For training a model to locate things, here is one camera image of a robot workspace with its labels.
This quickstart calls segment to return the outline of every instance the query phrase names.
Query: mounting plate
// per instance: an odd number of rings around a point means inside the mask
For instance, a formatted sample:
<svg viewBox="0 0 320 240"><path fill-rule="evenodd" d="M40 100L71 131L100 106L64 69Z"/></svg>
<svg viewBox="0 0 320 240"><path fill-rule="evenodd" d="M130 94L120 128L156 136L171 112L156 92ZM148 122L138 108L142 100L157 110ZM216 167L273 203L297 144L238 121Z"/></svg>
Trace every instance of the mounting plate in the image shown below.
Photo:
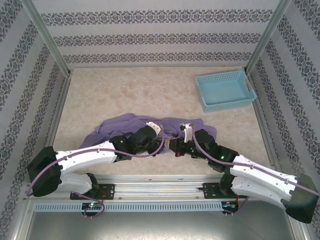
<svg viewBox="0 0 320 240"><path fill-rule="evenodd" d="M203 191L204 199L235 199L237 196L233 192L228 193L227 196L223 195L218 182L204 182L199 190ZM246 199L247 196L240 195L239 198Z"/></svg>
<svg viewBox="0 0 320 240"><path fill-rule="evenodd" d="M115 196L115 184L99 184L100 190L93 197L93 199L101 200L113 200ZM70 193L71 200L87 200L84 197L78 196L75 193Z"/></svg>

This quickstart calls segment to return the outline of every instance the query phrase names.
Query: plastic tray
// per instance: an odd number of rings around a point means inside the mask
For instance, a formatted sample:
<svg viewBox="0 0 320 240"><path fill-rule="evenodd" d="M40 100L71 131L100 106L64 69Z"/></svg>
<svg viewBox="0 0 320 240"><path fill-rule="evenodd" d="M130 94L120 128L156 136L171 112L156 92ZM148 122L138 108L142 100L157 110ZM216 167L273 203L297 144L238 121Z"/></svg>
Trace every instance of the plastic tray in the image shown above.
<svg viewBox="0 0 320 240"><path fill-rule="evenodd" d="M195 81L205 113L248 106L257 98L242 70L197 76Z"/></svg>

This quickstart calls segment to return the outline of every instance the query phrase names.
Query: wall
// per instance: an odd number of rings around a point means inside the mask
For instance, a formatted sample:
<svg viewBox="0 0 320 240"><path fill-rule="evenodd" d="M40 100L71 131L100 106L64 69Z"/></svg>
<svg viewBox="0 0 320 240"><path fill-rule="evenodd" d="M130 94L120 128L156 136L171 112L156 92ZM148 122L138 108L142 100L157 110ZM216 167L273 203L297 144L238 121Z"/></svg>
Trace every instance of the wall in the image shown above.
<svg viewBox="0 0 320 240"><path fill-rule="evenodd" d="M294 0L251 73L282 171L320 190L320 1ZM320 239L320 209L309 229Z"/></svg>
<svg viewBox="0 0 320 240"><path fill-rule="evenodd" d="M0 240L4 240L15 225L26 190L26 166L46 144L65 76L20 1L1 0L0 8Z"/></svg>
<svg viewBox="0 0 320 240"><path fill-rule="evenodd" d="M35 0L68 66L243 66L279 0Z"/></svg>

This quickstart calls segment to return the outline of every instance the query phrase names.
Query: purple towel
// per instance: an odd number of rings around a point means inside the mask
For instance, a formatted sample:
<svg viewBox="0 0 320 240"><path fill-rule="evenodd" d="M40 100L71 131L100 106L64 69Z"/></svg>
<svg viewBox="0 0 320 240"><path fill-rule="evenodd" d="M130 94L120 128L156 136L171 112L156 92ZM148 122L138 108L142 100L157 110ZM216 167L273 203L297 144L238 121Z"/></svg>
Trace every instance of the purple towel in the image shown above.
<svg viewBox="0 0 320 240"><path fill-rule="evenodd" d="M216 139L217 130L212 126L204 125L201 118L198 119L182 119L175 117L166 117L162 119L154 118L151 116L136 116L133 113L126 113L114 118L103 121L102 124L94 129L94 132L89 134L81 144L80 148L87 148L98 145L105 141L108 141L114 136L119 136L128 132L135 133L140 128L146 126L147 122L154 122L162 125L164 129L165 147L162 153L168 152L169 148L167 142L172 138L184 137L185 134L180 130L180 124L194 124L195 131L204 129L211 136Z"/></svg>

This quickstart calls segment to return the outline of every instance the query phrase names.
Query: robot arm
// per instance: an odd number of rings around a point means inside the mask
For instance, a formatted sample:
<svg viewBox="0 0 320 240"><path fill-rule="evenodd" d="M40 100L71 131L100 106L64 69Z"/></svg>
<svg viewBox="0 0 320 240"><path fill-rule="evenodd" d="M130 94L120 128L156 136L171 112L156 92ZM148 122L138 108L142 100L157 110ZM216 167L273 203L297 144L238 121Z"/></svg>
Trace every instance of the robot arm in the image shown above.
<svg viewBox="0 0 320 240"><path fill-rule="evenodd" d="M189 127L189 124L184 124L181 130L188 134ZM301 174L297 177L257 164L234 150L218 145L203 129L196 131L194 136L201 150L218 161L205 155L197 147L195 139L186 142L185 139L190 139L190 136L172 138L168 146L176 157L189 154L192 158L202 158L208 160L208 165L214 170L224 172L219 189L216 189L217 194L227 196L233 192L238 196L253 197L284 209L289 216L300 222L311 222L318 195L289 184L294 183L318 193L309 176Z"/></svg>
<svg viewBox="0 0 320 240"><path fill-rule="evenodd" d="M226 198L230 193L253 197L284 209L300 222L311 222L319 194L309 176L301 174L298 178L259 165L234 150L218 145L203 129L193 132L189 124L184 124L181 130L185 137L170 139L168 147L176 157L189 154L192 158L205 159L215 171L224 173L219 188L215 189L218 192L214 194L222 194ZM32 182L29 188L35 197L54 191L68 191L96 199L100 187L95 176L73 172L95 164L155 156L164 149L163 136L162 141L157 138L160 131L157 124L148 122L147 126L130 136L115 136L96 146L58 152L46 147L27 166ZM149 155L138 155L144 152Z"/></svg>
<svg viewBox="0 0 320 240"><path fill-rule="evenodd" d="M100 190L95 176L92 173L80 175L73 172L95 164L111 164L131 160L132 157L155 156L164 149L164 139L160 141L157 138L160 131L160 126L148 122L136 133L115 136L91 147L57 152L52 146L45 147L27 166L31 182L35 181L32 194L42 197L54 191L68 191L94 198ZM144 152L149 155L138 155ZM39 177L41 171L49 165L52 166Z"/></svg>

